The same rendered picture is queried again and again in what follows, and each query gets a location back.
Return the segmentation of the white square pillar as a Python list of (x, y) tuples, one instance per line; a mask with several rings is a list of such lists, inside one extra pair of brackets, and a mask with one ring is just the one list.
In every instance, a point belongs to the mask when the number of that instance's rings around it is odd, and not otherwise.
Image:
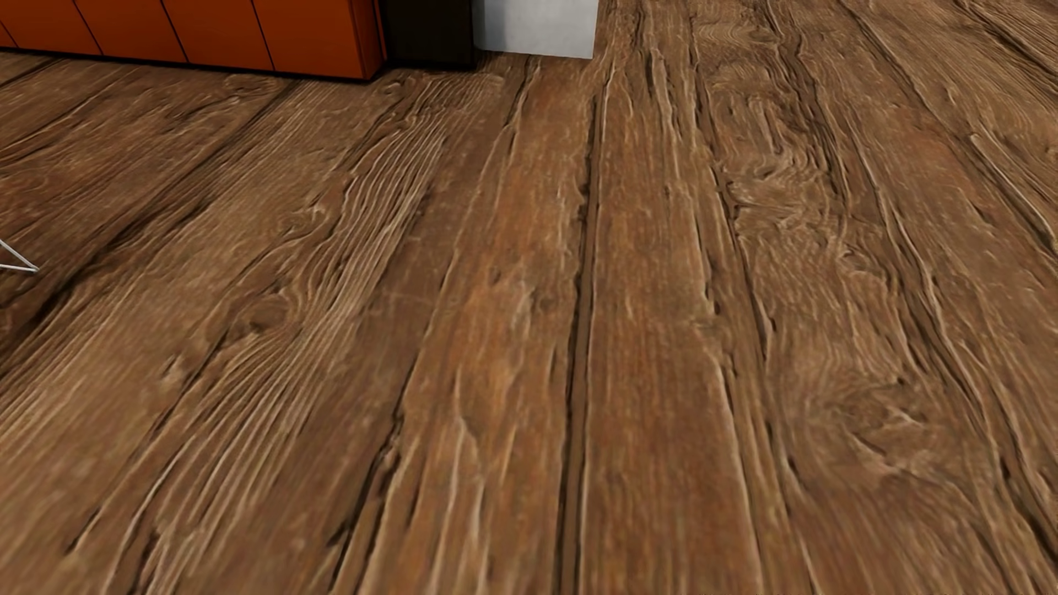
[(600, 0), (471, 0), (481, 50), (590, 60)]

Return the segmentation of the dark black panel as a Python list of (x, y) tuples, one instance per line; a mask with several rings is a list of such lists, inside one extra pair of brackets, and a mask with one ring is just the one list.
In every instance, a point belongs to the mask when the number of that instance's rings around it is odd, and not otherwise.
[(379, 0), (387, 58), (403, 66), (472, 70), (472, 0)]

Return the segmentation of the orange wooden cabinet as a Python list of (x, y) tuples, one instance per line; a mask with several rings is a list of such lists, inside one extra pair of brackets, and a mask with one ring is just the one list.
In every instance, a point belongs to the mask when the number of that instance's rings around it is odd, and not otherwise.
[(0, 0), (0, 47), (369, 79), (377, 0)]

